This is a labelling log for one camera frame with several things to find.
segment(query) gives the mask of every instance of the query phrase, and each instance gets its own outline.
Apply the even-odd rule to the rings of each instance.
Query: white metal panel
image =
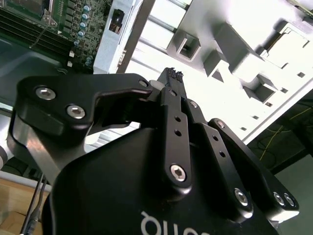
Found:
[[[152,21],[147,21],[141,37],[151,44],[166,49],[169,45],[174,33],[153,23]]]
[[[168,0],[156,0],[150,16],[177,28],[186,11]]]
[[[299,25],[303,17],[301,12],[285,0],[212,0],[210,2],[210,15],[215,17],[217,13],[220,14],[214,20],[223,18],[227,20],[253,49],[262,45],[273,34],[273,27],[280,19],[288,19],[293,24]],[[307,7],[313,8],[313,2],[309,0],[301,2],[306,2]],[[210,25],[208,19],[198,19],[199,25],[193,27]],[[150,42],[153,46],[159,46],[157,40],[155,43]],[[276,87],[288,90],[286,94],[277,92],[271,97],[270,101],[273,104],[268,107],[249,99],[241,86],[237,86],[239,78],[229,74],[226,68],[221,68],[221,73],[228,82],[222,83],[212,77],[206,77],[204,71],[195,70],[169,57],[153,48],[151,44],[147,45],[143,42],[137,44],[133,58],[141,65],[138,69],[146,66],[144,72],[146,74],[155,74],[156,71],[161,73],[165,67],[174,67],[177,71],[182,71],[187,95],[200,105],[206,119],[215,117],[224,120],[245,143],[249,143],[313,88],[310,76],[299,80],[296,75],[283,71],[267,61],[262,74],[270,78]]]

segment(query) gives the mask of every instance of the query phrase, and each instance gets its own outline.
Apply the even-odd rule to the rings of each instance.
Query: square hole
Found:
[[[281,91],[282,93],[285,93],[285,94],[288,92],[288,90],[285,89],[285,88],[282,88],[280,91]]]
[[[217,80],[219,80],[221,82],[224,82],[219,70],[216,70],[214,72],[214,74],[212,75],[212,77],[214,77],[215,79],[217,79]]]
[[[199,39],[191,36],[185,31],[177,31],[174,38],[175,47],[177,48],[177,56],[188,62],[193,61],[201,49]]]
[[[304,77],[304,76],[305,76],[305,74],[304,74],[304,73],[302,73],[302,72],[300,72],[300,73],[298,73],[298,76],[299,76],[299,77]]]

